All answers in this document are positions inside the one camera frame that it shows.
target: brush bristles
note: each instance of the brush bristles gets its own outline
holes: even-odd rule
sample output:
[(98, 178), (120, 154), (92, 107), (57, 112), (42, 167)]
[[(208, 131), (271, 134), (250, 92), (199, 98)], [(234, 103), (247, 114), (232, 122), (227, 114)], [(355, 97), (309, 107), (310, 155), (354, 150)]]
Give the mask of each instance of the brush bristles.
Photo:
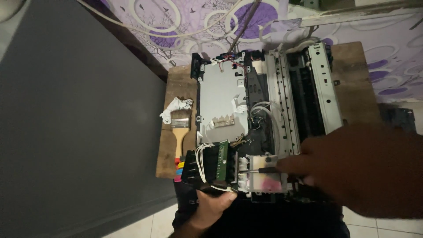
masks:
[(192, 110), (191, 109), (182, 109), (173, 111), (170, 113), (172, 119), (184, 119), (191, 118)]

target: wooden table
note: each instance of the wooden table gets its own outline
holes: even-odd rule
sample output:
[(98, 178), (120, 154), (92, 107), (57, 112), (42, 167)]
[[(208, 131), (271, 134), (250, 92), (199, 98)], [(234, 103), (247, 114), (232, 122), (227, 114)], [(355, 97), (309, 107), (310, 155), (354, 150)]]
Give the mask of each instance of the wooden table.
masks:
[[(349, 124), (357, 122), (382, 123), (376, 97), (369, 79), (367, 63), (361, 42), (332, 46), (332, 80), (339, 80), (335, 87), (339, 107), (344, 120)], [(183, 150), (195, 149), (195, 113), (197, 81), (190, 78), (190, 65), (170, 68), (164, 109), (175, 97), (194, 101), (191, 115), (191, 130), (185, 136)], [(174, 178), (176, 139), (170, 124), (162, 124), (156, 177)]]

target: gray wall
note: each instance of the gray wall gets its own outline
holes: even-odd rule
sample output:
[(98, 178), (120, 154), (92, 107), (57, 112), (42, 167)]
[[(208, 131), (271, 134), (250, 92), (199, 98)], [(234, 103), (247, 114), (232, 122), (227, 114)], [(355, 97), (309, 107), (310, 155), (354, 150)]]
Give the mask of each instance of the gray wall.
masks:
[(176, 202), (154, 177), (165, 84), (76, 1), (29, 4), (0, 86), (1, 237), (132, 217), (115, 230)]

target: wooden brush handle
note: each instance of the wooden brush handle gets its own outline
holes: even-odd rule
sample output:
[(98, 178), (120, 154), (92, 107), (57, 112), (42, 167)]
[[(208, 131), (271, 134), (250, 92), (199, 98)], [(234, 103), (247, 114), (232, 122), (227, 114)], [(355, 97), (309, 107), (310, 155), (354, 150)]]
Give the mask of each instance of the wooden brush handle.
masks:
[(180, 163), (179, 158), (182, 155), (182, 142), (184, 141), (185, 135), (190, 131), (189, 128), (175, 128), (172, 129), (173, 134), (176, 137), (176, 150), (175, 150), (175, 165)]

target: paint brush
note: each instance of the paint brush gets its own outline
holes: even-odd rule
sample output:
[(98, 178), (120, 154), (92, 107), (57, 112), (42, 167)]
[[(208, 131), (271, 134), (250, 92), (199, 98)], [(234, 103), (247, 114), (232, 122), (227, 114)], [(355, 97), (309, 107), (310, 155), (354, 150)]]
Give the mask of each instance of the paint brush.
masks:
[(175, 150), (175, 165), (181, 162), (180, 157), (182, 156), (182, 142), (184, 141), (185, 135), (190, 131), (191, 127), (191, 109), (182, 109), (173, 111), (170, 113), (172, 126), (172, 132), (176, 137), (176, 150)]

